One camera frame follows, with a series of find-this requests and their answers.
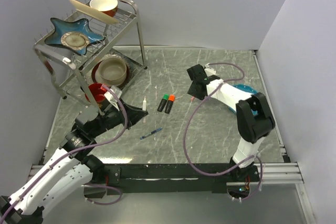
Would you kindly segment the white pen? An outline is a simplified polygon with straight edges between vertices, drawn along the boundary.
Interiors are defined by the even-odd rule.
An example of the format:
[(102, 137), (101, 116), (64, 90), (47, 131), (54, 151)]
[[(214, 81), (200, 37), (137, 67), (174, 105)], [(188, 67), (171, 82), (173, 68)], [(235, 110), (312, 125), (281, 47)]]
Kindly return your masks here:
[[(146, 112), (146, 96), (144, 97), (143, 103), (142, 103), (142, 110)], [(146, 118), (144, 117), (142, 119), (142, 123), (146, 122)]]

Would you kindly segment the blue pen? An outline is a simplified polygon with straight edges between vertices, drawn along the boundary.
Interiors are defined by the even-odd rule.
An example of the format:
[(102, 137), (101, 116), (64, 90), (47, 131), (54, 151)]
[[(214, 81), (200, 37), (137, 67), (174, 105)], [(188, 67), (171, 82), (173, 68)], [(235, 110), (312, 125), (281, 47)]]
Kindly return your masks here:
[(154, 134), (156, 134), (157, 132), (161, 131), (162, 129), (163, 129), (162, 127), (158, 128), (158, 129), (155, 129), (154, 131), (152, 131), (152, 132), (150, 132), (150, 133), (148, 133), (148, 134), (146, 134), (146, 135), (144, 135), (144, 136), (141, 136), (141, 137), (140, 137), (140, 140), (143, 140), (143, 139), (145, 139), (145, 138), (147, 138), (147, 137), (149, 137), (149, 136), (151, 136), (151, 135), (154, 135)]

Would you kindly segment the black orange-tipped highlighter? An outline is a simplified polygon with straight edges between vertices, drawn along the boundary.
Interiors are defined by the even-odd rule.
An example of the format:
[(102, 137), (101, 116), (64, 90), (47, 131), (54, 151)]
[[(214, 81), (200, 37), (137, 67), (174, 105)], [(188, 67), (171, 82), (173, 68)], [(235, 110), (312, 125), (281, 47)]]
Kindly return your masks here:
[(169, 101), (169, 99), (167, 100), (167, 104), (166, 104), (165, 111), (164, 111), (166, 114), (170, 114), (170, 111), (172, 109), (173, 103), (174, 102)]

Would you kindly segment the black green-tipped highlighter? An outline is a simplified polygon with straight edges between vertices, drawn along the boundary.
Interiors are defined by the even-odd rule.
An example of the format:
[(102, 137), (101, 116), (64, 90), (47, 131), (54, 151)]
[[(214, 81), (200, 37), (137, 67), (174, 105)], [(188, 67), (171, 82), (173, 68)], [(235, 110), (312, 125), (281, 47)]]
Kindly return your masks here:
[(157, 108), (157, 111), (158, 112), (162, 112), (163, 111), (163, 109), (165, 108), (165, 106), (166, 106), (166, 103), (167, 103), (167, 100), (165, 100), (165, 99), (161, 99), (161, 101), (160, 101), (160, 103), (159, 103), (159, 106), (158, 106), (158, 108)]

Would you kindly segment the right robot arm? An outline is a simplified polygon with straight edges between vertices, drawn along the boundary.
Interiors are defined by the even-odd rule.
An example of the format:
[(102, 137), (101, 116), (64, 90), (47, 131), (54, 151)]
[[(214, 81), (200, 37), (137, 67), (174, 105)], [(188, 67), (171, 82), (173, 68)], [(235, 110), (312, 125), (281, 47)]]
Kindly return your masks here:
[(197, 64), (187, 69), (192, 81), (187, 93), (201, 100), (202, 104), (210, 98), (216, 99), (235, 112), (240, 135), (237, 150), (230, 160), (230, 168), (223, 172), (208, 173), (198, 169), (191, 162), (186, 150), (186, 134), (191, 123), (191, 120), (188, 120), (183, 134), (183, 151), (189, 165), (196, 172), (212, 177), (230, 173), (233, 180), (241, 181), (253, 170), (254, 160), (259, 158), (257, 156), (259, 147), (275, 128), (276, 123), (263, 93), (249, 93), (229, 84), (230, 81), (244, 79), (245, 73), (241, 67), (227, 63), (236, 67), (242, 73), (242, 77), (223, 80), (215, 71), (211, 71), (210, 66), (213, 65), (213, 63), (205, 66)]

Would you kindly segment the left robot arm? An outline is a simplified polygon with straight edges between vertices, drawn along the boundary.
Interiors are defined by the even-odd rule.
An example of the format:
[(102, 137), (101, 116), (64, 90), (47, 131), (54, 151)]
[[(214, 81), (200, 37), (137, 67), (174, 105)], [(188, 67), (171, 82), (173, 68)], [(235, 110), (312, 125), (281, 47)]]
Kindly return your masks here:
[(94, 106), (80, 113), (71, 131), (49, 161), (17, 192), (1, 197), (1, 223), (42, 223), (47, 212), (87, 183), (108, 180), (104, 163), (90, 152), (95, 138), (118, 125), (127, 129), (148, 115), (146, 110), (124, 104), (101, 115)]

